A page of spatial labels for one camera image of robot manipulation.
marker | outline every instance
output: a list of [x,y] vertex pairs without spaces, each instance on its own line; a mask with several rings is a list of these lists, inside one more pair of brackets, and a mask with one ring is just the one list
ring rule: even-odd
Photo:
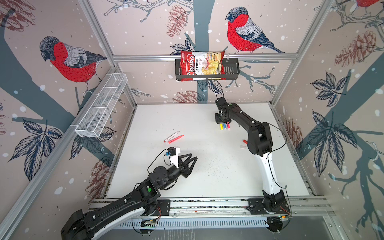
[[177,131],[175,132],[174,134],[172,134],[171,136],[169,136],[166,140],[164,140],[164,142],[168,142],[169,140],[171,140],[174,136],[176,136],[180,131]]
[[176,137],[176,138],[170,140],[168,143],[171,144],[171,143],[173,143],[174,141],[176,141],[177,139],[182,138],[183,136],[184,136],[184,135],[178,136],[178,137]]

white marker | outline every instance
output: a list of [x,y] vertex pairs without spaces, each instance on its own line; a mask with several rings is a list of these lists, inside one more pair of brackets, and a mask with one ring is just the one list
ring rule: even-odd
[[175,132],[174,134],[172,134],[171,136],[169,136],[166,140],[164,140],[164,142],[168,142],[169,140],[171,140],[174,136],[176,136],[180,131],[177,131]]

bird head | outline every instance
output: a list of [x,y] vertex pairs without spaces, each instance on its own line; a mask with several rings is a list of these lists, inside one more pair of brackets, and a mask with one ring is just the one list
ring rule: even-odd
[[45,37],[41,41],[41,43],[40,43],[40,51],[41,51],[41,56],[43,57],[44,61],[46,61],[48,59],[50,59],[51,61],[56,60],[53,48],[59,42],[60,41],[57,38],[53,37],[53,36]]
[[226,20],[228,20],[230,23],[233,23],[234,20],[242,15],[242,14],[245,14],[247,15],[248,14],[248,11],[245,7],[235,7],[235,8],[232,8],[229,13],[227,14],[227,17],[225,18]]

robotic arm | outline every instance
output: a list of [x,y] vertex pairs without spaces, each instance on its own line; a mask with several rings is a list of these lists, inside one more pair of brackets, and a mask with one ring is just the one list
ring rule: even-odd
[[285,205],[286,201],[283,190],[278,186],[273,168],[272,154],[270,153],[273,142],[269,124],[254,120],[243,112],[236,103],[227,103],[224,97],[218,98],[215,103],[219,110],[215,114],[216,123],[230,123],[235,120],[248,132],[248,150],[256,155],[263,179],[263,204],[267,212],[275,213],[281,206]]
[[187,178],[192,173],[197,157],[191,157],[192,154],[178,156],[178,168],[175,165],[168,169],[163,166],[155,168],[132,192],[105,207],[84,214],[82,210],[76,211],[61,230],[61,239],[96,240],[131,218],[152,215],[160,197],[159,189],[166,190],[180,175]]

red marker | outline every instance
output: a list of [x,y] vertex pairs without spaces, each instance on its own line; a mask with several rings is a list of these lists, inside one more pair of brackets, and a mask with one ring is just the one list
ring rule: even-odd
[[174,141],[176,141],[177,139],[182,138],[183,136],[184,136],[184,135],[178,136],[178,137],[176,137],[176,138],[170,140],[168,143],[171,144],[171,143],[173,143]]

